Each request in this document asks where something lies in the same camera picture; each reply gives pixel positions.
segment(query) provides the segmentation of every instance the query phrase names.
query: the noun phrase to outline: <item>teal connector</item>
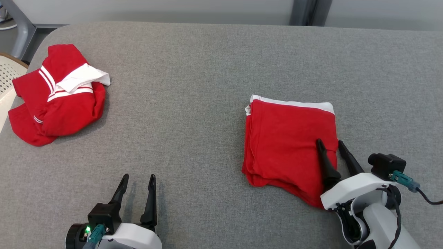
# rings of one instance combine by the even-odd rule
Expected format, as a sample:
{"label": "teal connector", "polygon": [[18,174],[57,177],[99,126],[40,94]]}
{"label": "teal connector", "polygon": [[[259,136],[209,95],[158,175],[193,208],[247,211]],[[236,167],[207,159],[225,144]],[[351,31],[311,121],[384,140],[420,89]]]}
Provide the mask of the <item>teal connector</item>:
{"label": "teal connector", "polygon": [[106,233],[106,228],[104,225],[97,225],[94,230],[92,231],[91,235],[88,237],[88,243],[87,244],[92,244],[92,245],[96,245],[101,238],[103,238],[103,236]]}
{"label": "teal connector", "polygon": [[406,186],[409,189],[409,191],[414,192],[414,193],[416,193],[417,188],[420,187],[419,183],[414,182],[414,180],[412,178],[401,173],[398,170],[394,170],[394,172],[392,172],[392,174],[389,174],[389,178],[394,182],[398,182],[401,185]]}

